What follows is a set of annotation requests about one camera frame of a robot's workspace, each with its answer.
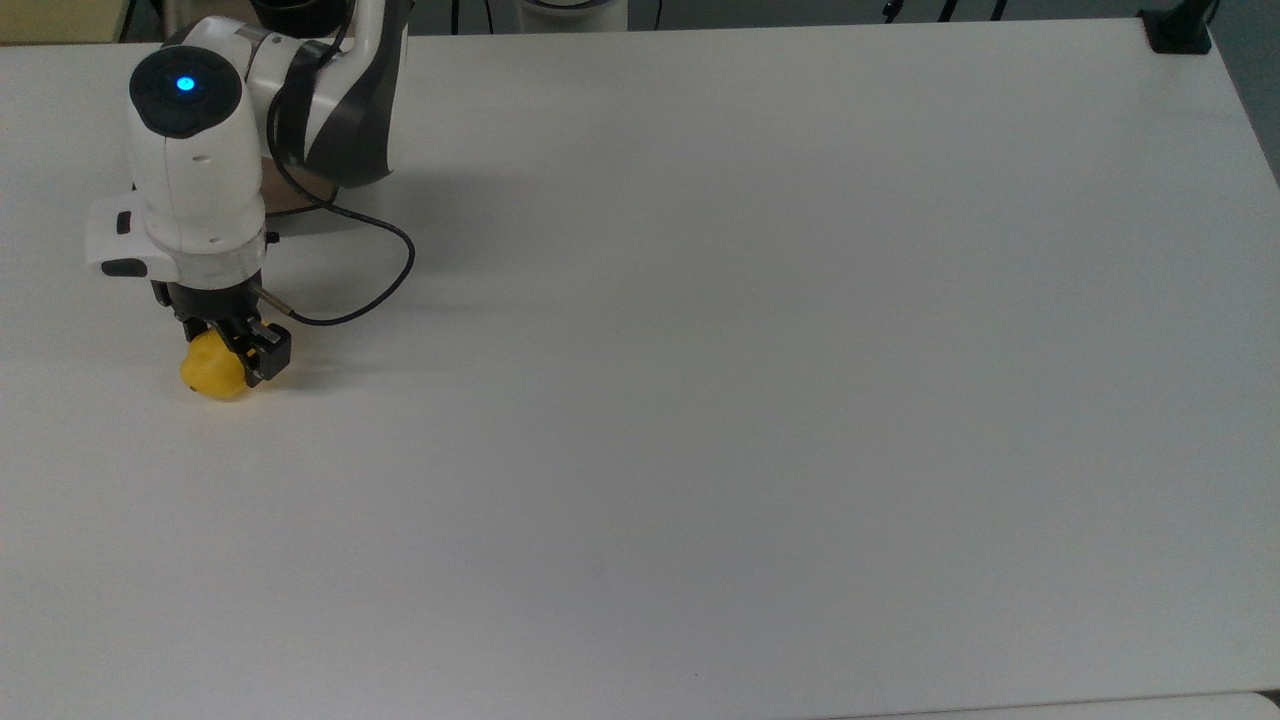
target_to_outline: black cable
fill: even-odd
[[[881,10],[881,14],[884,15],[884,24],[890,24],[897,18],[897,14],[902,12],[904,3],[906,0],[888,0],[888,3],[884,3],[884,9]]]
[[[342,44],[342,40],[347,35],[347,28],[351,26],[351,9],[353,6],[355,5],[349,5],[348,6],[347,19],[343,20],[343,24],[338,29],[338,35],[334,38],[333,44],[329,46],[329,49],[325,50],[317,58],[317,60],[316,60],[315,65],[312,67],[311,72],[301,74],[301,76],[297,76],[292,81],[285,81],[285,82],[312,82],[314,78],[315,78],[315,76],[320,73],[320,69],[334,55],[338,54],[338,45]],[[367,225],[374,225],[376,228],[381,228],[381,229],[384,229],[384,231],[387,231],[387,232],[389,232],[389,233],[399,237],[402,241],[404,241],[404,247],[408,249],[408,258],[404,260],[404,266],[401,269],[401,272],[396,277],[396,279],[392,281],[392,284],[387,286],[387,290],[384,290],[381,293],[379,293],[378,297],[375,297],[374,300],[371,300],[370,302],[367,302],[365,306],[362,306],[362,307],[360,307],[360,309],[357,309],[357,310],[355,310],[352,313],[347,313],[346,315],[340,315],[338,318],[329,318],[329,319],[308,318],[306,315],[300,314],[297,310],[289,307],[288,305],[285,305],[283,301],[280,301],[275,296],[273,296],[270,293],[266,293],[265,291],[262,292],[262,296],[273,306],[275,306],[275,309],[280,310],[282,313],[284,313],[289,318],[292,318],[292,319],[302,323],[303,325],[320,325],[320,327],[340,325],[343,323],[349,323],[351,320],[355,320],[356,318],[360,318],[361,315],[369,313],[374,307],[378,307],[379,305],[383,304],[384,300],[387,300],[388,297],[390,297],[392,293],[396,292],[397,288],[399,288],[401,283],[404,282],[404,278],[408,277],[410,270],[413,269],[413,259],[417,256],[417,249],[413,246],[413,240],[404,231],[399,229],[398,227],[396,227],[396,225],[393,225],[393,224],[390,224],[390,223],[388,223],[385,220],[379,220],[378,218],[371,218],[371,217],[365,215],[362,213],[356,213],[355,210],[348,210],[346,208],[339,208],[338,205],[334,205],[333,201],[330,201],[330,200],[324,200],[321,197],[316,197],[307,188],[302,187],[302,184],[298,183],[298,181],[292,174],[289,174],[288,168],[284,167],[284,159],[280,156],[280,150],[279,150],[279,146],[278,146],[278,137],[276,137],[276,135],[279,132],[279,127],[278,127],[276,120],[279,119],[280,99],[283,97],[283,95],[284,95],[283,92],[276,92],[275,97],[271,99],[271,104],[266,109],[266,149],[268,149],[268,152],[271,155],[271,161],[275,164],[275,169],[280,173],[280,177],[284,178],[284,182],[288,183],[288,186],[292,187],[294,192],[297,192],[302,197],[307,199],[307,201],[310,201],[312,205],[315,205],[317,208],[324,208],[325,210],[328,210],[328,211],[330,211],[330,213],[333,213],[335,215],[342,215],[343,218],[349,218],[352,220],[357,220],[357,222],[365,223]]]

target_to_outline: black bracket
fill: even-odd
[[[173,309],[187,342],[212,328],[243,365],[244,384],[256,387],[288,366],[293,351],[289,331],[262,323],[257,296],[250,290],[260,281],[261,274],[255,274],[223,290],[193,290],[178,283],[152,282],[151,290],[156,302]]]
[[[1161,55],[1208,55],[1213,41],[1208,37],[1204,13],[1212,3],[1183,0],[1172,10],[1138,10],[1151,49]]]

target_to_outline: yellow toy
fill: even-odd
[[[248,389],[239,357],[227,350],[223,338],[212,329],[191,341],[178,373],[187,387],[218,400],[230,400]]]

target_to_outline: white tabletop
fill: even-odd
[[[9,716],[1280,685],[1280,192],[1138,20],[415,38],[399,295],[233,404],[83,266],[146,47],[0,50]],[[401,261],[280,228],[323,315]]]

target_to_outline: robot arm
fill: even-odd
[[[274,146],[278,161],[346,187],[389,174],[411,6],[356,0],[346,51],[206,18],[131,77],[125,111],[137,190],[93,204],[88,263],[108,275],[150,279],[187,341],[215,332],[247,387],[273,378],[291,352],[288,331],[264,324],[257,311],[271,240],[259,158]]]

